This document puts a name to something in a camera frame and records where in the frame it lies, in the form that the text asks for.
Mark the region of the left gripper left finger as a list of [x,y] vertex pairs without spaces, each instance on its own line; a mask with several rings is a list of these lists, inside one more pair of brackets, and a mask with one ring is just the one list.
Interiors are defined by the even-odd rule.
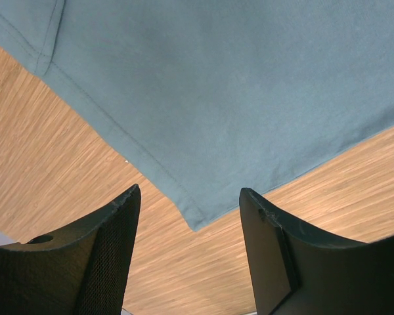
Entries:
[[134,184],[28,243],[0,246],[0,314],[121,314],[141,208]]

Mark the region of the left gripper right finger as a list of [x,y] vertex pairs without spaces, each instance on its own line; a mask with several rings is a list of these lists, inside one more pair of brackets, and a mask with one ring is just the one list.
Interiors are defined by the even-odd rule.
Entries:
[[394,314],[394,235],[344,238],[250,188],[239,205],[258,314]]

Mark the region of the grey-blue t shirt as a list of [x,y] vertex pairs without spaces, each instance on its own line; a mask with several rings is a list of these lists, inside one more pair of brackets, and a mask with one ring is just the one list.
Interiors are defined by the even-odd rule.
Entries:
[[0,1],[0,46],[195,231],[394,126],[394,1]]

